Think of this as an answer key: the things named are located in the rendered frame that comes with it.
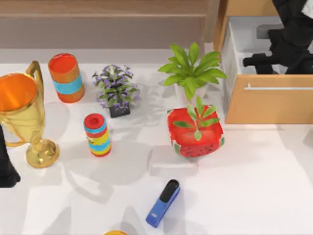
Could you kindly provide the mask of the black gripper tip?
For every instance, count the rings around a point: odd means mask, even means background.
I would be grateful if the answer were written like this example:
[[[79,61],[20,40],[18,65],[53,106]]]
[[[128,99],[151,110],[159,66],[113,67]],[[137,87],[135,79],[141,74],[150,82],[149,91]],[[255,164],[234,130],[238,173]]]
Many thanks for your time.
[[[21,177],[10,161],[2,126],[0,125],[0,188],[12,188]]]

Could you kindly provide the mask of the pale wooden drawer front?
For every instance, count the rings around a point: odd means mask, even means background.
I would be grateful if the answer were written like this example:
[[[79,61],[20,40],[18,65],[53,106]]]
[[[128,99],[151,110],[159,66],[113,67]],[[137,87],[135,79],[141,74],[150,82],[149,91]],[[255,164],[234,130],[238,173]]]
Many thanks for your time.
[[[227,124],[313,124],[313,91],[244,91],[254,87],[313,87],[313,75],[237,75]]]

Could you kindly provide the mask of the pale wooden cabinet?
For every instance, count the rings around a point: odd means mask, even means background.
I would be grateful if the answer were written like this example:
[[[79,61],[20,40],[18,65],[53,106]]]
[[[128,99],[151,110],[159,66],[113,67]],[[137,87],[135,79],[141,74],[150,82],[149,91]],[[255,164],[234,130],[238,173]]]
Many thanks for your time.
[[[278,16],[271,0],[220,0],[214,32],[214,50],[221,51],[228,16]]]

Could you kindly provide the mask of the blue and black stapler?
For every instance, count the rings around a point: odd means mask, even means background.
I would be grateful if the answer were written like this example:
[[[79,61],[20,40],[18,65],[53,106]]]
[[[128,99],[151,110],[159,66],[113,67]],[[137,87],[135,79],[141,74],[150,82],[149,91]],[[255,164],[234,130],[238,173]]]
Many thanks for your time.
[[[176,199],[180,192],[180,184],[176,179],[171,179],[160,196],[156,200],[155,204],[151,208],[150,212],[146,216],[146,222],[153,228],[157,228],[164,218],[167,210]]]

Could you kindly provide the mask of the brown wooden cupboard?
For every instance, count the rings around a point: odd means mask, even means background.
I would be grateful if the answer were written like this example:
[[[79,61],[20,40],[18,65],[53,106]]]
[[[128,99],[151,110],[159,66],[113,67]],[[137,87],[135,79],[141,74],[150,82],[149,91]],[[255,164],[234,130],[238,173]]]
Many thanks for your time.
[[[0,48],[167,48],[200,41],[208,0],[0,0]]]

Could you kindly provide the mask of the watermelon pattern plant pot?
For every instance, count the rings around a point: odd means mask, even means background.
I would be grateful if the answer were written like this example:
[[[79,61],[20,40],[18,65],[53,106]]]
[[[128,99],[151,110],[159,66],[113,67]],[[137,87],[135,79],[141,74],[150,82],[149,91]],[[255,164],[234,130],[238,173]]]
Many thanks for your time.
[[[168,111],[171,144],[180,156],[193,158],[215,152],[224,144],[224,131],[214,105],[196,98],[195,106]]]

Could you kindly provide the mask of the purple flower plant black pot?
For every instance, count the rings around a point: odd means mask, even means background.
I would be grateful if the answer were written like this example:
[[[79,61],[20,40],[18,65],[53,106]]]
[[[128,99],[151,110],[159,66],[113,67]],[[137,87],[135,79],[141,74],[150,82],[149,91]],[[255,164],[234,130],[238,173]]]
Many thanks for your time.
[[[139,98],[140,90],[131,80],[134,74],[128,66],[105,66],[100,73],[95,72],[93,84],[101,91],[96,101],[109,110],[111,118],[129,115],[130,104]]]

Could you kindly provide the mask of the grey pierced drawer inside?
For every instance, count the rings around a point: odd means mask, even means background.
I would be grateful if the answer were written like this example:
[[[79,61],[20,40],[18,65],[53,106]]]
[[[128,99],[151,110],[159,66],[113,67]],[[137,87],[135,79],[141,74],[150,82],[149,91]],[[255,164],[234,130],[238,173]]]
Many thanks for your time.
[[[226,23],[222,48],[222,65],[226,81],[223,82],[223,109],[229,110],[231,94],[237,75],[255,75],[255,67],[243,66],[243,59],[255,53],[271,55],[268,30],[283,27],[278,17],[269,16],[232,16]]]

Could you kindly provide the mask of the gold trophy cup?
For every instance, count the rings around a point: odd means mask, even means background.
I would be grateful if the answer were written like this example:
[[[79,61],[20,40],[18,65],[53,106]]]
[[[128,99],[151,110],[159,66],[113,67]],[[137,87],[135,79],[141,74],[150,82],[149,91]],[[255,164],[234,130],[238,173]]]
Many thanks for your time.
[[[32,167],[46,168],[58,159],[58,145],[43,138],[44,82],[38,61],[32,61],[25,73],[0,76],[0,124],[19,139],[6,146],[29,145],[26,160]]]

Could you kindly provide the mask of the orange can with blue band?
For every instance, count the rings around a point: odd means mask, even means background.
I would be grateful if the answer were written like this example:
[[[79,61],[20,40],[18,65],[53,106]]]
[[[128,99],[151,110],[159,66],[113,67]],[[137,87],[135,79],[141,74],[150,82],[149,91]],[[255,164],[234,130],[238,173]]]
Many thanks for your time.
[[[70,53],[54,55],[48,62],[48,69],[57,96],[62,102],[74,103],[82,99],[85,88],[74,55]]]

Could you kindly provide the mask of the green plant in white pot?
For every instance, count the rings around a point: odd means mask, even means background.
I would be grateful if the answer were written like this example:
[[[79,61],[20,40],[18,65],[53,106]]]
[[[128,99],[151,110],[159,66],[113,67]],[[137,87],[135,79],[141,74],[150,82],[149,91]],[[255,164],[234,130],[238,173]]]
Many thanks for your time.
[[[219,84],[219,79],[227,79],[220,69],[221,53],[211,51],[200,56],[200,47],[193,42],[188,51],[183,47],[171,44],[174,56],[168,58],[169,63],[161,66],[158,71],[168,77],[164,86],[177,85],[188,101],[196,97],[196,91],[208,83]]]

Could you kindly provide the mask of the red yellow blue striped can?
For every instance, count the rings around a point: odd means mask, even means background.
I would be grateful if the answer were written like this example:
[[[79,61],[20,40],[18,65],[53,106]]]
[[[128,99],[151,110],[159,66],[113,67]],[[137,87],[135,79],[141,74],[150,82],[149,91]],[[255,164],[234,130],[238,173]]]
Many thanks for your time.
[[[92,113],[84,119],[84,130],[89,142],[91,153],[96,157],[104,157],[111,151],[112,144],[105,118],[98,113]]]

